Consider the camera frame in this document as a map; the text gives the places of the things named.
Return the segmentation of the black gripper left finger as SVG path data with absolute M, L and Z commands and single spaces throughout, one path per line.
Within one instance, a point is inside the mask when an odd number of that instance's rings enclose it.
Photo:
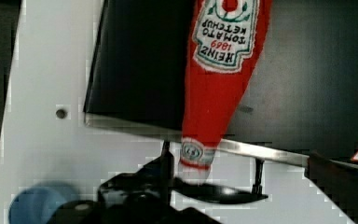
M 162 155 L 101 184 L 96 201 L 61 205 L 47 224 L 221 224 L 193 207 L 173 208 L 172 182 L 173 156 Z

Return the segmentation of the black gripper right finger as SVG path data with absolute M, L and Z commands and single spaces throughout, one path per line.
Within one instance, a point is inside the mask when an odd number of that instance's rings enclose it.
M 345 215 L 358 224 L 358 170 L 334 163 L 319 154 L 307 158 L 304 176 Z

